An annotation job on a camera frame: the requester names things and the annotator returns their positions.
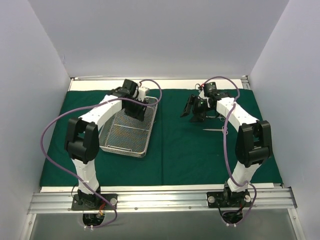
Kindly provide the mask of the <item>green surgical drape cloth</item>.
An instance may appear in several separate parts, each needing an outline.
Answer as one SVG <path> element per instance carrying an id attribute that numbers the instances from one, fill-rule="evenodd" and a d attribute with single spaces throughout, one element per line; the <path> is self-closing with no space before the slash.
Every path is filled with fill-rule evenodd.
<path id="1" fill-rule="evenodd" d="M 75 108 L 98 104 L 107 90 L 69 91 L 60 114 Z M 100 150 L 96 159 L 96 176 L 102 186 L 160 186 L 223 184 L 228 178 L 223 151 L 223 135 L 203 129 L 221 128 L 218 119 L 189 122 L 191 114 L 180 118 L 188 97 L 196 90 L 163 89 L 145 157 L 137 158 Z M 240 90 L 237 101 L 243 109 L 262 119 L 251 90 Z M 48 155 L 61 166 L 76 172 L 64 150 L 69 118 L 88 110 L 71 113 L 54 128 Z M 77 179 L 45 160 L 41 187 L 73 186 Z M 276 160 L 271 157 L 255 172 L 252 183 L 281 184 Z"/>

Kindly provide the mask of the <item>steel surgical forceps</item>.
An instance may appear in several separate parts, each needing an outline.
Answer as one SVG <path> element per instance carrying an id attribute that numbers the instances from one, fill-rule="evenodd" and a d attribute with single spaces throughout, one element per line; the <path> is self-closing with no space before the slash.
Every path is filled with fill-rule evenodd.
<path id="1" fill-rule="evenodd" d="M 221 122 L 224 122 L 224 121 L 225 121 L 225 117 L 222 116 L 222 115 L 216 115 L 216 116 L 209 116 L 209 115 L 207 115 L 206 118 L 207 118 L 207 119 L 218 119 L 218 120 L 221 121 Z"/>

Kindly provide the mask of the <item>metal mesh instrument tray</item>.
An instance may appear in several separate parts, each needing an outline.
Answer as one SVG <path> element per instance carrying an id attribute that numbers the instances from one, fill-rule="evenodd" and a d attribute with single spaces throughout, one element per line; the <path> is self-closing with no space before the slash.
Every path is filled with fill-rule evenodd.
<path id="1" fill-rule="evenodd" d="M 144 120 L 132 118 L 125 110 L 117 112 L 101 128 L 99 146 L 109 153 L 143 158 L 146 155 L 158 105 L 145 109 Z"/>

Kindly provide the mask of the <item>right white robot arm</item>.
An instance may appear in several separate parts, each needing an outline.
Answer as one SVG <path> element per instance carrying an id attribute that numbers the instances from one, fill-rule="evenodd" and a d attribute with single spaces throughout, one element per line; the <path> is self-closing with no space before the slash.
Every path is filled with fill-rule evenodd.
<path id="1" fill-rule="evenodd" d="M 223 151 L 229 175 L 222 193 L 223 203 L 234 206 L 240 196 L 246 196 L 246 190 L 260 166 L 273 156 L 271 125 L 266 120 L 258 120 L 250 115 L 238 103 L 236 97 L 225 92 L 206 92 L 190 95 L 181 116 L 193 114 L 190 122 L 203 122 L 207 112 L 214 110 L 224 117 Z M 237 132 L 235 143 L 236 165 L 230 169 L 227 151 L 227 128 L 231 124 Z"/>

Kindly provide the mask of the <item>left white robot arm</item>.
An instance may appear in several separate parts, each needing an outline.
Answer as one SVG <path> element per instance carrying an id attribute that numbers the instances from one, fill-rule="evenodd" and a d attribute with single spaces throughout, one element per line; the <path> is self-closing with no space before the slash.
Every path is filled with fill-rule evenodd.
<path id="1" fill-rule="evenodd" d="M 98 106 L 67 124 L 64 149 L 71 158 L 78 181 L 78 202 L 88 209 L 100 206 L 100 184 L 97 180 L 95 158 L 100 149 L 99 130 L 115 114 L 124 111 L 129 117 L 144 120 L 146 96 L 150 90 L 141 83 L 125 79 L 122 86 L 112 89 Z"/>

